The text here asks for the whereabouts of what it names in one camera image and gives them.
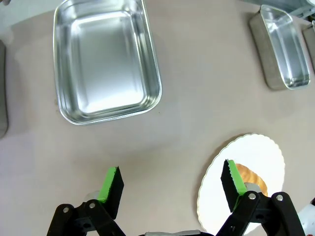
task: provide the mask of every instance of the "stainless steel tray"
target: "stainless steel tray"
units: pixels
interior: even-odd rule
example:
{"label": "stainless steel tray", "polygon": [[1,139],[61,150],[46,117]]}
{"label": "stainless steel tray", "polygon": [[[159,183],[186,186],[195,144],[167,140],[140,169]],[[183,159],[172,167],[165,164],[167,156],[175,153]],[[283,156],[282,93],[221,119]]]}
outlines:
{"label": "stainless steel tray", "polygon": [[0,40],[0,138],[8,129],[8,119],[5,102],[5,46]]}
{"label": "stainless steel tray", "polygon": [[315,21],[312,21],[302,32],[315,71]]}
{"label": "stainless steel tray", "polygon": [[142,0],[67,0],[54,17],[60,112],[73,124],[140,114],[161,98]]}
{"label": "stainless steel tray", "polygon": [[250,27],[270,88],[296,89],[309,84],[307,62],[290,15],[262,5],[250,19]]}

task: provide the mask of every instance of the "green gripper pad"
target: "green gripper pad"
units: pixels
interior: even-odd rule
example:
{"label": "green gripper pad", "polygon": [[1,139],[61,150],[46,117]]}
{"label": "green gripper pad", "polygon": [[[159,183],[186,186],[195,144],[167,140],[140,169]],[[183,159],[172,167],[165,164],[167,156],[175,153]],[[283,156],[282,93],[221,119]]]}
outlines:
{"label": "green gripper pad", "polygon": [[228,206],[232,212],[238,204],[239,197],[247,192],[247,188],[233,160],[224,161],[221,181]]}
{"label": "green gripper pad", "polygon": [[107,172],[97,200],[104,204],[112,219],[116,219],[123,188],[124,182],[119,167],[111,167]]}

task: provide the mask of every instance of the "plate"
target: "plate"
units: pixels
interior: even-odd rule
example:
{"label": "plate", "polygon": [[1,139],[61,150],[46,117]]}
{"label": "plate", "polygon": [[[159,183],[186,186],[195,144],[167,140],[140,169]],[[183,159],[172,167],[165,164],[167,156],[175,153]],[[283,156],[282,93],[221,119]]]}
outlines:
{"label": "plate", "polygon": [[[247,134],[229,143],[214,158],[203,177],[197,200],[197,214],[202,228],[216,235],[231,214],[222,187],[221,174],[226,159],[242,164],[266,183],[268,197],[282,190],[284,183],[284,157],[279,146],[261,134]],[[258,223],[250,223],[248,234]]]}

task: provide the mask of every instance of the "bread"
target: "bread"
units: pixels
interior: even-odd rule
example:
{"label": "bread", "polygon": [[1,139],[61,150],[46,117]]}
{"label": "bread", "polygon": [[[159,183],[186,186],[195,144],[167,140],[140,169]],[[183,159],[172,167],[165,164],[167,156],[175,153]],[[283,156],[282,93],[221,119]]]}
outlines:
{"label": "bread", "polygon": [[248,169],[246,166],[236,164],[236,167],[244,183],[257,184],[261,189],[262,194],[268,197],[267,186],[261,177],[259,177],[255,172]]}

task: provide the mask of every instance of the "small metal container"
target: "small metal container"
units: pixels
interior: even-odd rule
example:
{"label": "small metal container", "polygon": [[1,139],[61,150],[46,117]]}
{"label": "small metal container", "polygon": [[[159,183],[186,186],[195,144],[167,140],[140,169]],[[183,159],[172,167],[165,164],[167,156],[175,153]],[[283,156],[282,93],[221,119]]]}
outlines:
{"label": "small metal container", "polygon": [[307,62],[290,15],[262,5],[250,19],[250,28],[271,89],[297,89],[309,84]]}
{"label": "small metal container", "polygon": [[8,119],[5,101],[5,46],[0,40],[0,138],[8,129]]}
{"label": "small metal container", "polygon": [[312,21],[302,32],[315,71],[315,21]]}
{"label": "small metal container", "polygon": [[149,111],[161,98],[143,0],[67,0],[55,11],[58,104],[84,125]]}

